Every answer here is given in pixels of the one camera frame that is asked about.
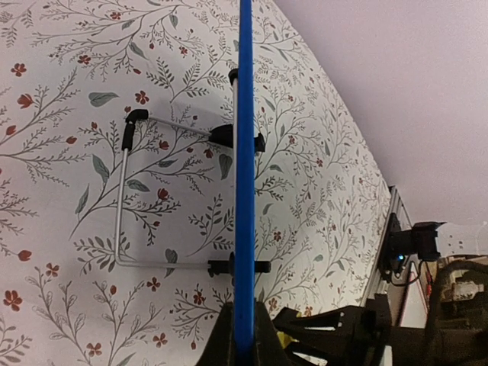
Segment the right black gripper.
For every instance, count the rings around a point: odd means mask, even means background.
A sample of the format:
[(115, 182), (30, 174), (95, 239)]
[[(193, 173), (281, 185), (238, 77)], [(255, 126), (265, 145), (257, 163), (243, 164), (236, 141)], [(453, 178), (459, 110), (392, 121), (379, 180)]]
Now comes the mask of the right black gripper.
[[(349, 335), (360, 321), (361, 343)], [(314, 316), (298, 316), (296, 310), (284, 308), (274, 318), (274, 327), (294, 339), (284, 350), (296, 365), (312, 364), (298, 354), (319, 358), (328, 365), (379, 365), (391, 326), (387, 295), (367, 299), (364, 308), (343, 307)]]

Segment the yellow black eraser sponge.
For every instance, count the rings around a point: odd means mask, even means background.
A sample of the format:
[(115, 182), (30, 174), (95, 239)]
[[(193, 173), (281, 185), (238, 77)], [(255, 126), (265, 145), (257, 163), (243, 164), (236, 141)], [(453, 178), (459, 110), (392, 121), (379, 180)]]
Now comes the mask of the yellow black eraser sponge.
[[(302, 313), (300, 311), (294, 314), (287, 313), (286, 316), (287, 316), (286, 320), (301, 318)], [(291, 337), (290, 335), (282, 331), (277, 331), (277, 336), (283, 349), (286, 349), (286, 347), (288, 347), (290, 344), (297, 342), (296, 339), (294, 339), (293, 337)]]

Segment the small blue-framed whiteboard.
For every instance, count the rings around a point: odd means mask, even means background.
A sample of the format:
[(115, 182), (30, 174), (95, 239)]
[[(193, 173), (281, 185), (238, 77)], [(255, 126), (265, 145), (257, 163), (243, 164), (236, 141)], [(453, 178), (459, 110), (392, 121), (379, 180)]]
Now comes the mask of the small blue-framed whiteboard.
[(236, 364), (253, 365), (255, 196), (252, 3), (239, 3), (237, 77), (232, 81), (234, 101), (233, 151), (235, 180), (234, 319)]

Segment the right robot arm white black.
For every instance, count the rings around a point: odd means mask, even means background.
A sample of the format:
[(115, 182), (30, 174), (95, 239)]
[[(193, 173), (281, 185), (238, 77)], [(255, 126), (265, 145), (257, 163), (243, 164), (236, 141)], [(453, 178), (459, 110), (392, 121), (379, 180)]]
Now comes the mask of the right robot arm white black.
[(441, 329), (436, 324), (441, 290), (455, 270), (486, 273), (487, 266), (455, 261), (439, 270), (422, 329), (393, 326), (386, 294), (375, 294), (364, 307), (346, 306), (308, 317), (284, 308), (273, 324), (291, 337), (284, 351), (294, 365), (307, 365), (304, 355), (328, 365), (379, 365), (387, 347), (394, 365), (485, 365), (485, 329)]

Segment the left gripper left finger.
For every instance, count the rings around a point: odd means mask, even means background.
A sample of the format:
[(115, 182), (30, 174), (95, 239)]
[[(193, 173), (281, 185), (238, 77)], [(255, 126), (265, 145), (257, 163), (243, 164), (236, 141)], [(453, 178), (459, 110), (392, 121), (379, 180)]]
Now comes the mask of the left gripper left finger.
[(196, 366), (231, 366), (234, 364), (233, 303), (225, 303)]

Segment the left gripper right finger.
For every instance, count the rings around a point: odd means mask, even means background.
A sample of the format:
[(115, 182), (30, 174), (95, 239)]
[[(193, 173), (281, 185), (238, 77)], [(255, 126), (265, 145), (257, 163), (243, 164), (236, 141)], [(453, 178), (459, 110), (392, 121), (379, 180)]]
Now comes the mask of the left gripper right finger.
[(252, 361), (254, 365), (259, 366), (292, 365), (263, 302), (255, 303), (255, 341), (252, 347)]

